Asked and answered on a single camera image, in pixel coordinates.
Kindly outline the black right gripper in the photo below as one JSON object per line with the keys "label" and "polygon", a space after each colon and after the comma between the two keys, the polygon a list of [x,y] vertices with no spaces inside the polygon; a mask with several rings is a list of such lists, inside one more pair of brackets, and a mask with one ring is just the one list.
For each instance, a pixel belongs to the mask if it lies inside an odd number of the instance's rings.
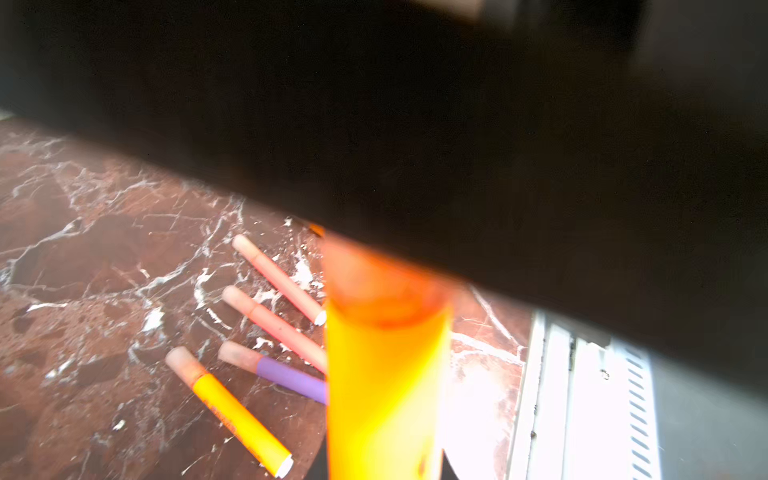
{"label": "black right gripper", "polygon": [[763,1],[5,1],[1,105],[767,391]]}

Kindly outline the orange pen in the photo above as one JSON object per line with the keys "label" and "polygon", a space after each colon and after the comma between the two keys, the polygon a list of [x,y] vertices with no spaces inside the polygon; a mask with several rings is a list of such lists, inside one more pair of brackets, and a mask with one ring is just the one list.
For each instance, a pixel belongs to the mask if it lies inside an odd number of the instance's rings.
{"label": "orange pen", "polygon": [[439,478],[448,283],[331,232],[323,269],[330,478]]}
{"label": "orange pen", "polygon": [[188,349],[173,348],[165,362],[274,478],[287,476],[292,453]]}
{"label": "orange pen", "polygon": [[314,223],[309,223],[308,227],[309,227],[309,229],[313,233],[315,233],[319,237],[324,237],[325,236],[325,229],[322,226],[314,224]]}

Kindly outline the thick pink marker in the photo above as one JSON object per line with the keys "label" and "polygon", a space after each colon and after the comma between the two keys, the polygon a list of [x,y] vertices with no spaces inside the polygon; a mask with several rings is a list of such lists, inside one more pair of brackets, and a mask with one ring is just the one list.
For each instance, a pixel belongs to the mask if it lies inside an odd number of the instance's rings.
{"label": "thick pink marker", "polygon": [[297,331],[289,323],[235,286],[227,286],[223,290],[222,299],[285,347],[298,354],[304,361],[323,374],[327,374],[328,359],[325,350],[301,331]]}

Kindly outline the thin pink pen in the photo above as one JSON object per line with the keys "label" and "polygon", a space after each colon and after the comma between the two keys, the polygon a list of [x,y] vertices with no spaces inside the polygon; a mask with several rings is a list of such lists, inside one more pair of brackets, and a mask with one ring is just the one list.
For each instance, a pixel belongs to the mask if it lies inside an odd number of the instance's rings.
{"label": "thin pink pen", "polygon": [[273,260],[244,235],[236,235],[233,248],[316,326],[327,321],[323,307],[295,283]]}

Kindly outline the purple marker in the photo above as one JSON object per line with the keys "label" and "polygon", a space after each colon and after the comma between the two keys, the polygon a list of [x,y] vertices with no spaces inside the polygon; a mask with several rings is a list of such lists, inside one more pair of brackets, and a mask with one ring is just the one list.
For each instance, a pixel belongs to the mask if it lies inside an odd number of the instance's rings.
{"label": "purple marker", "polygon": [[269,380],[323,405],[328,404],[328,388],[324,380],[294,369],[232,341],[225,341],[218,358],[230,365]]}

